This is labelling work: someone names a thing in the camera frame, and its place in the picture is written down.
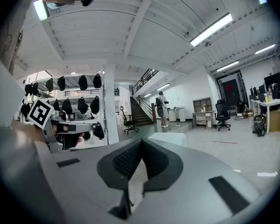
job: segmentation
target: black office chair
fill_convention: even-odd
[[[128,129],[125,129],[124,132],[127,131],[127,134],[129,134],[129,131],[135,130],[138,133],[139,129],[133,127],[132,115],[131,114],[128,115],[130,117],[130,120],[127,121],[126,115],[123,112],[123,106],[120,107],[120,110],[122,111],[122,114],[123,114],[123,120],[124,120],[123,124],[124,124],[124,126],[129,127]]]
[[[230,130],[231,125],[226,123],[226,121],[230,119],[230,111],[227,110],[227,104],[225,100],[224,99],[218,100],[216,103],[216,108],[218,114],[215,113],[215,117],[216,120],[218,121],[216,125],[216,127],[219,127],[218,131],[220,131],[222,127],[226,127],[228,128],[228,130]]]

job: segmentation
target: tube light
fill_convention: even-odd
[[[43,21],[49,17],[49,11],[46,2],[44,2],[43,0],[38,0],[35,1],[33,5],[39,17],[39,20]]]
[[[231,66],[233,66],[233,65],[236,65],[236,64],[238,64],[238,61],[236,61],[236,62],[234,62],[234,63],[231,63],[231,64],[229,64],[229,65],[226,65],[226,66],[224,66],[224,67],[218,69],[217,71],[224,70],[224,69],[226,69],[226,68],[228,68],[228,67],[231,67]]]
[[[218,31],[220,28],[225,26],[227,23],[232,21],[232,16],[230,13],[226,14],[225,16],[221,17],[218,21],[213,23],[210,27],[205,29],[202,33],[196,36],[194,39],[190,41],[192,46],[198,45],[200,42],[208,38],[210,35]]]
[[[268,47],[265,47],[265,48],[263,48],[263,49],[261,49],[261,50],[258,50],[258,51],[255,52],[255,54],[258,54],[258,53],[260,53],[260,52],[263,52],[263,51],[265,51],[265,50],[268,50],[268,49],[270,49],[270,48],[273,48],[275,45],[276,45],[276,44],[273,44],[273,45],[270,45],[270,46],[268,46]]]
[[[166,87],[166,86],[168,86],[168,85],[170,85],[170,83],[168,83],[168,84],[166,84],[166,85],[162,86],[161,88],[157,89],[157,91],[159,91],[159,90],[161,90],[161,89],[165,88],[165,87]]]
[[[258,0],[259,1],[259,4],[264,4],[267,2],[267,0]]]

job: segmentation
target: chair base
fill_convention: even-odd
[[[225,121],[219,121],[216,125],[216,128],[219,127],[218,131],[220,131],[222,127],[228,128],[228,130],[230,130],[230,126],[231,125],[227,124]]]
[[[134,128],[133,126],[130,126],[128,129],[125,129],[124,132],[126,132],[127,134],[129,134],[130,131],[135,130],[138,133],[139,128]]]

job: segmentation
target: white ceiling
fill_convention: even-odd
[[[220,17],[233,22],[208,41],[189,41]],[[50,10],[40,22],[34,6],[27,12],[15,78],[41,70],[57,74],[98,72],[115,66],[115,80],[136,82],[149,68],[181,75],[204,65],[210,71],[235,60],[255,59],[255,50],[277,43],[280,22],[258,0],[95,0]]]

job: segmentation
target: door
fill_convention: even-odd
[[[240,100],[238,84],[235,79],[222,83],[228,107],[236,106]]]

